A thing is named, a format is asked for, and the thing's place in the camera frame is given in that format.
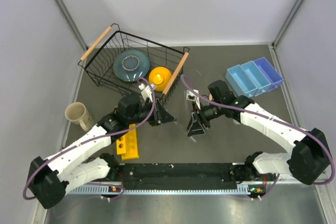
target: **wire dish rack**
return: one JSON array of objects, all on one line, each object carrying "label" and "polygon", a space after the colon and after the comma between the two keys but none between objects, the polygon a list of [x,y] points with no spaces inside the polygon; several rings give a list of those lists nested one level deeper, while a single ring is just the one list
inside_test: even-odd
[{"label": "wire dish rack", "polygon": [[[115,32],[96,50],[97,45],[104,37],[114,29]],[[156,43],[154,41],[126,33],[120,30],[118,24],[109,26],[102,35],[93,43],[93,45],[80,58],[79,66],[83,67],[85,72],[94,81],[97,86],[108,87],[120,94],[127,91],[133,91],[141,96],[139,84],[137,82],[125,82],[118,79],[113,73],[113,62],[122,52],[137,49],[146,52],[150,59],[150,70],[144,77],[148,79],[149,73],[156,67],[165,67],[170,70],[172,77],[162,92],[155,91],[155,96],[162,105],[172,95],[180,76],[183,73],[183,65],[188,57],[189,48],[184,47],[183,51]],[[96,50],[92,57],[85,59]]]}]

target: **gray wall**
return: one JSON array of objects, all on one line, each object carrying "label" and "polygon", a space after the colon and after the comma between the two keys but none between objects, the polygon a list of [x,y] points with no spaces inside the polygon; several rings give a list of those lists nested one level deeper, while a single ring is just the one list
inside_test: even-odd
[{"label": "gray wall", "polygon": [[165,44],[273,41],[295,0],[64,0],[88,45],[113,22]]},{"label": "gray wall", "polygon": [[336,156],[336,4],[305,0],[279,45],[280,61],[301,121],[327,136]]},{"label": "gray wall", "polygon": [[0,0],[0,216],[28,223],[29,163],[60,147],[82,49],[53,0]]}]

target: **blue tray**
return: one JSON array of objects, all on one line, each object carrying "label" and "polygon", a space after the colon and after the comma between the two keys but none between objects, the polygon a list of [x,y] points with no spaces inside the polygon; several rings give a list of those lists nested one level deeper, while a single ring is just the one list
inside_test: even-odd
[{"label": "blue tray", "polygon": [[253,61],[242,64],[241,67],[258,89],[254,94],[255,97],[268,91],[271,86],[271,82],[264,76],[262,71]]},{"label": "blue tray", "polygon": [[279,73],[265,57],[255,60],[254,63],[258,66],[260,71],[271,83],[271,86],[269,87],[267,92],[280,87],[283,82],[283,78],[281,75],[279,75]]},{"label": "blue tray", "polygon": [[240,65],[229,68],[225,78],[238,95],[253,97],[258,90]]}]

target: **metal table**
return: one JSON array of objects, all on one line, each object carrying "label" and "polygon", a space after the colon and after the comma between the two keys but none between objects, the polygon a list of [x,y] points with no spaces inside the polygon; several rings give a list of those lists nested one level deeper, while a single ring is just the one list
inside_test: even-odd
[{"label": "metal table", "polygon": [[[268,46],[191,47],[184,72],[201,94],[207,86],[225,79],[226,69],[260,57],[270,61]],[[259,132],[236,125],[221,117],[212,120],[212,127],[194,143],[186,137],[189,121],[184,99],[185,88],[180,82],[165,108],[177,118],[178,124],[159,127],[144,125],[138,131],[139,159],[128,163],[231,163],[243,162],[256,152],[282,152],[282,148]],[[96,120],[112,111],[121,98],[119,93],[96,87],[84,73],[78,101],[84,103]],[[272,114],[290,121],[281,89],[255,97],[255,101]],[[82,129],[71,125],[66,145],[83,135]],[[115,144],[99,151],[116,156]],[[69,195],[55,208],[64,212],[87,196]],[[279,185],[262,202],[248,202],[234,196],[124,196],[110,204],[91,199],[75,208],[64,218],[56,220],[50,211],[46,223],[323,223],[315,187]]]}]

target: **beige mug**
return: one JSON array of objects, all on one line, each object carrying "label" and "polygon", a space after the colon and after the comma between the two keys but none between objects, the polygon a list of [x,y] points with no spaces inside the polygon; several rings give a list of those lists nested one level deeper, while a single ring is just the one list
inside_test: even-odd
[{"label": "beige mug", "polygon": [[74,102],[65,109],[65,117],[70,122],[78,124],[84,131],[89,131],[94,126],[94,120],[85,105]]}]

